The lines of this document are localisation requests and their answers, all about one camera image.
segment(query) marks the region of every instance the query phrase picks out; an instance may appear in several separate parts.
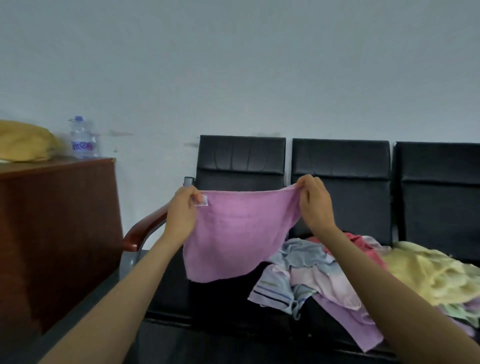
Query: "wooden armrest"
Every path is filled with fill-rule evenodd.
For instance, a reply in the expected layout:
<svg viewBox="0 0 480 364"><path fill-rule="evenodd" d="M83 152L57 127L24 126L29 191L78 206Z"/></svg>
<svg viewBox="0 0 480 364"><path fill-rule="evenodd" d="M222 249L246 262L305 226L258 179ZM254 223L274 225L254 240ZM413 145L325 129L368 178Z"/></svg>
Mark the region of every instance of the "wooden armrest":
<svg viewBox="0 0 480 364"><path fill-rule="evenodd" d="M154 232L156 227L167 218L168 204L147 217L141 219L128 231L123 238L123 250L126 252L138 252L142 243Z"/></svg>

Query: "floor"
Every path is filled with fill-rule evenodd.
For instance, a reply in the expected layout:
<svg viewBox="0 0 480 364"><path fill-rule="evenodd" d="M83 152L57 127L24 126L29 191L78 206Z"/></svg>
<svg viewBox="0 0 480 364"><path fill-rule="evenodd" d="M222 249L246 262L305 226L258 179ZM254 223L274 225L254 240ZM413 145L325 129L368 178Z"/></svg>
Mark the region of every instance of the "floor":
<svg viewBox="0 0 480 364"><path fill-rule="evenodd" d="M44 336L0 362L37 363L90 309L115 286L112 274ZM347 354L321 354L295 347L259 343L249 339L209 335L202 332L143 322L139 330L139 364L255 364L255 363L355 363L380 361Z"/></svg>

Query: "plastic water bottle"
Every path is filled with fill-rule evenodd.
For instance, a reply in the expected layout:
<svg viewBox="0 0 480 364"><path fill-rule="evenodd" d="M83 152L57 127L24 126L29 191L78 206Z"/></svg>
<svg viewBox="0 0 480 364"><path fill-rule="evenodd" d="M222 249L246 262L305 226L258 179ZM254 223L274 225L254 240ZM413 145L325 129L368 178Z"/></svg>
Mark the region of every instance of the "plastic water bottle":
<svg viewBox="0 0 480 364"><path fill-rule="evenodd" d="M90 131L90 125L82 116L69 120L72 125L72 150L77 158L88 159L97 157L95 136Z"/></svg>

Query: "person's left arm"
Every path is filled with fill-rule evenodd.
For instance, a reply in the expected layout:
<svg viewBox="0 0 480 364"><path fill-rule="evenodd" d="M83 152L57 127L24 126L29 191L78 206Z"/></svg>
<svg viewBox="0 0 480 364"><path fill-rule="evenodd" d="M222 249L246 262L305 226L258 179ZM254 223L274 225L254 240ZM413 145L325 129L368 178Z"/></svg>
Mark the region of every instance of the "person's left arm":
<svg viewBox="0 0 480 364"><path fill-rule="evenodd" d="M168 263L195 226L193 186L181 187L168 207L165 231L147 255L39 362L122 363Z"/></svg>

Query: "hand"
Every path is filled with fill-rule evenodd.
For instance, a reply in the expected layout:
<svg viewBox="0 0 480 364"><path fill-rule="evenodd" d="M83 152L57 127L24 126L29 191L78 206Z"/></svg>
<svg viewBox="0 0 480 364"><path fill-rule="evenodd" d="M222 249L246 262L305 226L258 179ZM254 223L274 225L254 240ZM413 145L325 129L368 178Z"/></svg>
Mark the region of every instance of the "hand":
<svg viewBox="0 0 480 364"><path fill-rule="evenodd" d="M195 201L202 202L202 194L194 186L180 187L168 206L167 224L163 237L183 244L195 226Z"/></svg>
<svg viewBox="0 0 480 364"><path fill-rule="evenodd" d="M322 237L337 230L333 218L332 199L324 183L318 177L307 174L299 178L297 187L303 188L300 195L300 210L303 221L312 233L322 241Z"/></svg>

